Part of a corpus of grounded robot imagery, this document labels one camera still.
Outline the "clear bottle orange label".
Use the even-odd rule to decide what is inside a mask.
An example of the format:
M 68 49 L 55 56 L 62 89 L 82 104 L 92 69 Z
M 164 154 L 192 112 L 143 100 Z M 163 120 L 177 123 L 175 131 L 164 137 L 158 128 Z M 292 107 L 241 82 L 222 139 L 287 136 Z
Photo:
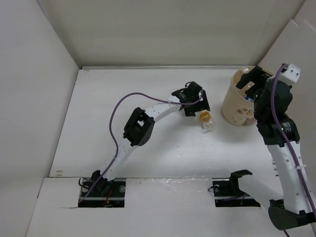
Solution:
M 215 121 L 209 111 L 203 111 L 198 116 L 204 132 L 213 131 L 215 127 Z

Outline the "blue label Pocari bottle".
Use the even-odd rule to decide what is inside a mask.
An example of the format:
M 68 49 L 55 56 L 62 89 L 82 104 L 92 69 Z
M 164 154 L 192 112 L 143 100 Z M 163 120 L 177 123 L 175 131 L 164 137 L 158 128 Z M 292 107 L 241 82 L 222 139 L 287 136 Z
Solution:
M 256 89 L 256 86 L 253 83 L 248 83 L 246 85 L 245 99 L 251 103 L 254 102 L 255 89 Z

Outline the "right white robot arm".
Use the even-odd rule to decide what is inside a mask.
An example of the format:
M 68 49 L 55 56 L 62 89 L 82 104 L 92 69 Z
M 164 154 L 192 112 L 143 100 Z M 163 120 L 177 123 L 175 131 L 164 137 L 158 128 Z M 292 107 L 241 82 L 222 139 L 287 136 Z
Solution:
M 280 231 L 308 224 L 316 228 L 316 198 L 301 158 L 299 132 L 286 114 L 293 99 L 290 90 L 300 72 L 293 64 L 282 64 L 271 76 L 256 66 L 243 74 L 236 85 L 242 89 L 249 82 L 254 83 L 245 93 L 254 101 L 257 128 L 275 162 L 283 193 L 275 193 L 248 170 L 233 172 L 228 188 L 235 195 L 250 195 L 265 207 L 272 224 Z

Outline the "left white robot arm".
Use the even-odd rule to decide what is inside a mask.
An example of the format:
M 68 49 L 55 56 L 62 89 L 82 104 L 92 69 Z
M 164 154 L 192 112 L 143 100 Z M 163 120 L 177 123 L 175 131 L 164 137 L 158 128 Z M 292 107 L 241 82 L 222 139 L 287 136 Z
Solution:
M 136 95 L 156 101 L 157 104 L 147 109 L 135 108 L 123 128 L 122 140 L 118 142 L 112 130 L 114 115 L 124 100 Z M 109 132 L 116 152 L 103 169 L 92 173 L 90 178 L 92 186 L 88 191 L 95 191 L 100 196 L 106 195 L 110 191 L 110 185 L 116 178 L 120 166 L 135 149 L 149 141 L 154 125 L 168 115 L 181 110 L 184 111 L 186 117 L 194 117 L 198 112 L 210 111 L 206 92 L 198 83 L 190 81 L 185 84 L 184 88 L 172 92 L 164 100 L 141 92 L 132 92 L 122 97 L 114 107 L 109 121 Z

